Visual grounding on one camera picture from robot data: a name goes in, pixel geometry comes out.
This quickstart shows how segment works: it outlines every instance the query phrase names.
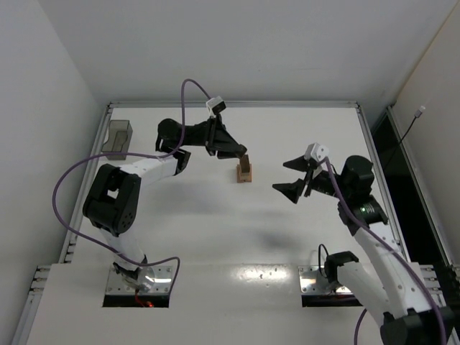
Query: metal mounting plate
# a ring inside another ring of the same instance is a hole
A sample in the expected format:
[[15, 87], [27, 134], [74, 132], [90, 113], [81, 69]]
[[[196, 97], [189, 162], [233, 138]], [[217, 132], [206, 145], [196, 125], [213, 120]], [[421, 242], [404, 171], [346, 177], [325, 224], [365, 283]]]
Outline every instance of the metal mounting plate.
[[[154, 266], [155, 283], [147, 292], [139, 293], [142, 296], [165, 296], [168, 295], [173, 279], [173, 266]], [[134, 289], [127, 286], [121, 275], [115, 272], [114, 268], [110, 269], [109, 278], [107, 279], [106, 295], [126, 296], [133, 295]]]
[[318, 271], [318, 265], [299, 266], [300, 291], [302, 295], [349, 295], [353, 296], [347, 287], [331, 286], [326, 278]]

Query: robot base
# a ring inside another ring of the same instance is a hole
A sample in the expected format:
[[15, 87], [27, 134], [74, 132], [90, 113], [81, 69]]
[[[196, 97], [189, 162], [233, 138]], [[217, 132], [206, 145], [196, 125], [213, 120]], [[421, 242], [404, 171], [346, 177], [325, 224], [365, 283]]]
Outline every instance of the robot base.
[[[170, 287], [173, 279], [173, 266], [154, 266], [155, 282], [147, 292], [138, 294], [139, 300], [151, 302], [156, 308], [168, 308], [170, 299]], [[109, 271], [107, 279], [103, 307], [140, 307], [134, 298], [135, 290], [126, 285], [123, 277], [115, 272], [114, 268]]]
[[332, 285], [321, 275], [318, 265], [299, 266], [303, 307], [345, 307], [361, 305], [344, 286]]

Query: white table surface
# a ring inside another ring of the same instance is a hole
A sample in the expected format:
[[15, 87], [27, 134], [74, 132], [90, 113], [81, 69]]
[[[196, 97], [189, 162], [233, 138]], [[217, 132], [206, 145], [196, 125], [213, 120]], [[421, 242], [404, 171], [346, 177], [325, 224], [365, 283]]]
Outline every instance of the white table surface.
[[[130, 120], [131, 152], [153, 153], [157, 124], [167, 117], [179, 120], [180, 109], [114, 109], [111, 118]], [[205, 109], [187, 110], [188, 124], [206, 117]], [[102, 308], [112, 256], [79, 239], [72, 263], [52, 267], [29, 345], [352, 344], [362, 308], [302, 308], [297, 266], [316, 264], [320, 243], [330, 253], [368, 258], [341, 223], [336, 199], [313, 192], [294, 205], [271, 185], [303, 177], [282, 163], [311, 142], [330, 148], [339, 172], [348, 156], [369, 157], [356, 109], [230, 108], [223, 117], [248, 148], [252, 183], [236, 183], [236, 160], [189, 147], [187, 169], [139, 199], [133, 229], [149, 261], [174, 255], [183, 261], [170, 307]], [[373, 191], [383, 206], [377, 182]], [[87, 219], [80, 230], [101, 239]], [[244, 274], [261, 264], [284, 273]], [[381, 344], [370, 316], [359, 343]]]

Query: white enclosure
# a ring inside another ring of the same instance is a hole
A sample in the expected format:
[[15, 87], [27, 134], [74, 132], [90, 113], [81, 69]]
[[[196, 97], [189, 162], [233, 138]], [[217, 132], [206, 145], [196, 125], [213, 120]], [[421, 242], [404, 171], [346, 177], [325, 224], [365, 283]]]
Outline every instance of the white enclosure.
[[[102, 113], [35, 0], [0, 1], [0, 344], [10, 344], [37, 265], [65, 234], [51, 210], [58, 175], [85, 157]], [[63, 188], [70, 218], [83, 177]]]
[[404, 133], [415, 110], [426, 107], [407, 138], [416, 174], [429, 195], [431, 212], [450, 248], [454, 262], [460, 262], [460, 6], [457, 5], [436, 40], [418, 64], [393, 109], [399, 133]]
[[[39, 0], [99, 101], [391, 104], [456, 0]], [[190, 94], [199, 99], [198, 93]]]
[[[178, 108], [115, 108], [111, 118], [130, 120], [130, 151], [154, 152], [157, 124], [179, 113]], [[206, 118], [201, 107], [186, 114], [188, 124]], [[149, 186], [139, 199], [133, 229], [149, 260], [178, 255], [183, 262], [170, 307], [102, 308], [113, 258], [79, 239], [72, 263], [52, 267], [29, 345], [61, 339], [67, 345], [134, 339], [165, 345], [351, 344], [362, 309], [302, 308], [297, 266], [314, 265], [321, 242], [331, 253], [351, 250], [361, 262], [369, 260], [342, 224], [335, 198], [313, 193], [294, 205], [271, 184], [300, 177], [282, 163], [302, 155], [311, 142], [330, 148], [338, 170], [349, 155], [374, 159], [365, 122], [352, 104], [231, 106], [223, 117], [231, 135], [248, 147], [252, 183], [236, 183], [236, 160], [219, 161], [202, 147], [185, 147], [192, 152], [187, 169]], [[106, 162], [101, 159], [99, 165]], [[377, 180], [373, 191], [391, 217]], [[81, 204], [75, 212], [81, 216]], [[392, 225], [398, 238], [393, 220]], [[101, 237], [86, 218], [79, 229]], [[360, 344], [381, 344], [372, 318], [362, 326]]]

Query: metal frame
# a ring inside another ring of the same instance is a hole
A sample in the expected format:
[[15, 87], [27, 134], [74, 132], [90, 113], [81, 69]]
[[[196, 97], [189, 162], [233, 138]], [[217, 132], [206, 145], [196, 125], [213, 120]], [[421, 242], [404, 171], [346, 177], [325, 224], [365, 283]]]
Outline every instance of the metal frame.
[[406, 258], [407, 261], [410, 261], [409, 251], [405, 245], [403, 232], [401, 231], [400, 224], [396, 218], [395, 207], [393, 206], [393, 202], [390, 200], [390, 190], [388, 189], [387, 181], [383, 175], [383, 169], [380, 164], [377, 150], [375, 149], [374, 140], [372, 139], [371, 131], [366, 121], [364, 111], [361, 106], [358, 106], [356, 112], [358, 113], [359, 123], [361, 124], [364, 139], [366, 140], [367, 149], [369, 150], [369, 156], [371, 157], [371, 161], [374, 163], [375, 178], [377, 179], [377, 183], [379, 184], [379, 188], [382, 193], [383, 204], [387, 210], [387, 216], [393, 236], [396, 241], [399, 240], [398, 244], [401, 246], [404, 258]]
[[[403, 131], [400, 130], [400, 125], [395, 121], [395, 113], [392, 110], [392, 107], [389, 106], [387, 108], [387, 115], [388, 119], [390, 120], [391, 126], [395, 131], [395, 135], [397, 139], [400, 139], [400, 133]], [[430, 194], [427, 190], [427, 187], [423, 181], [423, 177], [420, 173], [420, 169], [418, 164], [414, 158], [412, 150], [406, 141], [401, 143], [401, 150], [406, 162], [408, 162], [409, 172], [414, 181], [415, 188], [417, 189], [417, 193], [420, 196], [423, 209], [427, 214], [428, 221], [432, 229], [435, 230], [433, 233], [436, 243], [441, 250], [441, 255], [443, 257], [444, 263], [446, 265], [452, 265], [454, 262], [452, 260], [451, 249], [445, 240], [440, 227], [442, 227], [441, 221], [439, 220], [438, 214], [436, 212], [436, 208], [433, 205], [433, 201], [431, 200]]]
[[[104, 141], [105, 133], [107, 128], [109, 127], [109, 119], [112, 114], [112, 108], [109, 104], [103, 111], [101, 122], [99, 123], [99, 128], [96, 133], [96, 138], [94, 139], [93, 148], [91, 149], [90, 156], [97, 155], [101, 152], [102, 144]], [[85, 175], [83, 176], [83, 180], [81, 182], [80, 191], [78, 192], [78, 197], [75, 202], [75, 207], [73, 209], [72, 218], [70, 219], [69, 225], [74, 228], [78, 229], [81, 226], [81, 221], [83, 220], [83, 214], [81, 213], [81, 205], [83, 205], [83, 199], [86, 197], [86, 194], [89, 191], [91, 186], [91, 181], [96, 174], [96, 168], [98, 166], [98, 160], [91, 160], [86, 165]], [[69, 249], [71, 246], [75, 246], [77, 242], [77, 236], [70, 231], [67, 231], [65, 235], [63, 249], [59, 256], [59, 263], [70, 263], [72, 261], [71, 257], [68, 255], [73, 253], [73, 249]]]
[[47, 277], [50, 273], [51, 266], [38, 266], [35, 270], [34, 279], [30, 286], [29, 295], [27, 296], [21, 318], [14, 333], [12, 345], [26, 345], [29, 338], [32, 325], [34, 324], [35, 314], [38, 311], [38, 305], [42, 299], [43, 290]]

